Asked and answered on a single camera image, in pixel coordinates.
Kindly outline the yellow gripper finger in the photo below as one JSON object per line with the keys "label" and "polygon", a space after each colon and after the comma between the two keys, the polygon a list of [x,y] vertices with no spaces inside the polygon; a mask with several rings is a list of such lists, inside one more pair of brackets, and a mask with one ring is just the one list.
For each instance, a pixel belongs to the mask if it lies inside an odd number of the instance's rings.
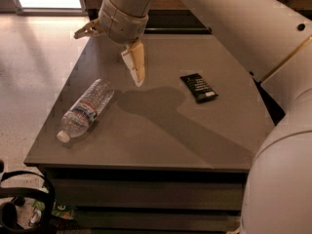
{"label": "yellow gripper finger", "polygon": [[82,37],[97,37],[104,34],[99,19],[90,20],[82,28],[74,33],[74,38],[79,39]]}
{"label": "yellow gripper finger", "polygon": [[122,59],[137,87],[140,87],[145,79],[144,47],[140,40],[128,45],[121,53]]}

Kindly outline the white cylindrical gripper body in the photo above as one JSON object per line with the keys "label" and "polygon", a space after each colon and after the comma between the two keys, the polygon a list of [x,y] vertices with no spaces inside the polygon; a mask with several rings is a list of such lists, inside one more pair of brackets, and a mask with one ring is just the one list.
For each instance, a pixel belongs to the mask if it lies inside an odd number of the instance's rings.
{"label": "white cylindrical gripper body", "polygon": [[137,41],[147,25],[148,16],[138,18],[119,10],[110,0],[103,0],[98,19],[104,33],[115,43],[126,45]]}

